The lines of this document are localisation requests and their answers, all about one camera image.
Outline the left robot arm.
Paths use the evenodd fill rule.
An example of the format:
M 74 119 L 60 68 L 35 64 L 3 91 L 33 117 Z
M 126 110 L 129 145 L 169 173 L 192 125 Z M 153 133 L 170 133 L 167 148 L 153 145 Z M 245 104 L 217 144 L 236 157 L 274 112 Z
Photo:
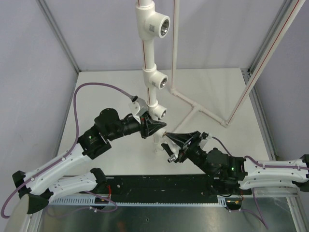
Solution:
M 94 126 L 81 135 L 64 155 L 31 172 L 17 171 L 12 175 L 19 198 L 28 198 L 27 214 L 39 212 L 53 200 L 70 194 L 105 191 L 107 178 L 100 168 L 68 179 L 63 177 L 68 171 L 111 149 L 110 142 L 113 140 L 136 132 L 145 139 L 166 126 L 165 122 L 151 119 L 148 112 L 139 117 L 128 114 L 120 119 L 118 112 L 112 108 L 101 111 L 94 122 Z

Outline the white PVC pipe frame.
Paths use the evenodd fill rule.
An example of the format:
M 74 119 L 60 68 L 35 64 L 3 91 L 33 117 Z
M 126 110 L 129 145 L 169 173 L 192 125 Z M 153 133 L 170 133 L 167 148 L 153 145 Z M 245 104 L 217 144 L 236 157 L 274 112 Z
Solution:
M 303 0 L 154 0 L 136 2 L 143 68 L 244 68 L 250 79 L 229 126 L 295 20 Z

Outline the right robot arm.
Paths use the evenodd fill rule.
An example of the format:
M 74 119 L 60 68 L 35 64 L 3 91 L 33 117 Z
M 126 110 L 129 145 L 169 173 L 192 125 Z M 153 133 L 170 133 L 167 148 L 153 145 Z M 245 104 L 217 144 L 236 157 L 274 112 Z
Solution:
M 206 186 L 215 194 L 232 195 L 241 190 L 263 187 L 298 188 L 309 190 L 309 157 L 296 160 L 256 160 L 251 156 L 236 157 L 217 148 L 203 150 L 213 139 L 209 133 L 164 133 L 163 149 L 169 162 L 191 161 L 206 175 Z

